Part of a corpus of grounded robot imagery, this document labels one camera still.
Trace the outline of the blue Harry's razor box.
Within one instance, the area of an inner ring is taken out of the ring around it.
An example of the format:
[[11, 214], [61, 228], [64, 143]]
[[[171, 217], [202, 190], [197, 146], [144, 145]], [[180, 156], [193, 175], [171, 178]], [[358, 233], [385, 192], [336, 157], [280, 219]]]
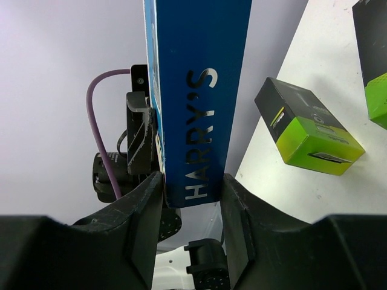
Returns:
[[170, 208], [219, 200], [250, 1], [144, 1], [156, 147]]

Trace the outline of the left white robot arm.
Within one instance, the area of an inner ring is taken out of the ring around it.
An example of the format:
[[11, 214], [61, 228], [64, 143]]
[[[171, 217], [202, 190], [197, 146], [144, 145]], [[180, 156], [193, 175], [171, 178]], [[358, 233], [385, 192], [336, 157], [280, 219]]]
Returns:
[[95, 191], [106, 207], [77, 221], [86, 231], [86, 249], [73, 267], [75, 289], [229, 289], [226, 255], [219, 241], [201, 239], [157, 254], [157, 244], [177, 233], [181, 218], [167, 208], [163, 181], [155, 162], [155, 115], [145, 65], [134, 65], [128, 101], [128, 163], [121, 168], [98, 156], [93, 170], [108, 167], [108, 175], [122, 179], [122, 197], [114, 199], [107, 183], [96, 181]]

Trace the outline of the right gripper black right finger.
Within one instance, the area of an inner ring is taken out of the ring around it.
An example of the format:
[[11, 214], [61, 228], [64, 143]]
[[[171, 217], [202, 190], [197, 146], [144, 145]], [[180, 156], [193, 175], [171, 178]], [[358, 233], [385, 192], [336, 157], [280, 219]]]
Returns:
[[292, 217], [224, 175], [220, 194], [232, 289], [385, 289], [386, 217]]

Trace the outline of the green black Gillette Labs box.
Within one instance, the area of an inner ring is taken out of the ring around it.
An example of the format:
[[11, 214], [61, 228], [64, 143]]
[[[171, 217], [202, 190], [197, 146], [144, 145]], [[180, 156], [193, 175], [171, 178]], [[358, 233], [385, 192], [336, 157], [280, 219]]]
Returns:
[[365, 153], [309, 89], [268, 77], [255, 103], [287, 165], [340, 176]]

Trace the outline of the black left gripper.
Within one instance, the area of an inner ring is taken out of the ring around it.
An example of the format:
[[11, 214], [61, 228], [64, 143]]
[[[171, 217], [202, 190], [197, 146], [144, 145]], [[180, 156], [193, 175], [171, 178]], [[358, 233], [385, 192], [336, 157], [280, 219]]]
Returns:
[[150, 105], [148, 66], [131, 66], [132, 91], [126, 94], [127, 161], [131, 175], [159, 170], [155, 133], [157, 118]]

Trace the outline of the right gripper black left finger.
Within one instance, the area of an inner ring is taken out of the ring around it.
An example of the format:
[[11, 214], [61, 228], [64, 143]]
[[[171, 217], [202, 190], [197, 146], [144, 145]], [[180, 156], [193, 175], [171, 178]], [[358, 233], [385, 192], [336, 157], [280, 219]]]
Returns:
[[73, 225], [2, 216], [1, 288], [151, 289], [162, 203], [155, 172]]

